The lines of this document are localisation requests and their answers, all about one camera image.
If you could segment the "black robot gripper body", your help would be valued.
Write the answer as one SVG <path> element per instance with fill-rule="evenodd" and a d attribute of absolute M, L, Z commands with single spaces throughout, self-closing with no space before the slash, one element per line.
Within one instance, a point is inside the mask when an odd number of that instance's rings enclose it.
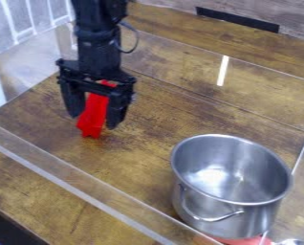
<path fill-rule="evenodd" d="M 78 31 L 78 60 L 60 58 L 58 83 L 64 98 L 83 98 L 86 92 L 130 98 L 136 78 L 122 70 L 122 32 Z"/>

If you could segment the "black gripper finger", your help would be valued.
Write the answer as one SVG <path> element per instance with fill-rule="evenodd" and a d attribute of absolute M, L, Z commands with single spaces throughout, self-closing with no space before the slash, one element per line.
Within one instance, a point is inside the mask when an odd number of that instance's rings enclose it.
<path fill-rule="evenodd" d="M 115 129 L 124 121 L 131 98 L 127 95 L 112 95 L 107 105 L 107 128 Z"/>
<path fill-rule="evenodd" d="M 86 96 L 79 85 L 66 80 L 59 81 L 62 97 L 67 111 L 72 118 L 76 118 L 84 110 Z"/>

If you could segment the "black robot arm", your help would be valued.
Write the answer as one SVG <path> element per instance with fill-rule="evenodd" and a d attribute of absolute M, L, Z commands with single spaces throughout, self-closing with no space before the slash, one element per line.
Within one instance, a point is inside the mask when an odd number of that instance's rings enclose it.
<path fill-rule="evenodd" d="M 76 14 L 78 60 L 60 58 L 58 83 L 70 115 L 86 106 L 86 93 L 108 99 L 107 128 L 124 121 L 138 79 L 122 70 L 123 19 L 128 0 L 71 0 Z"/>

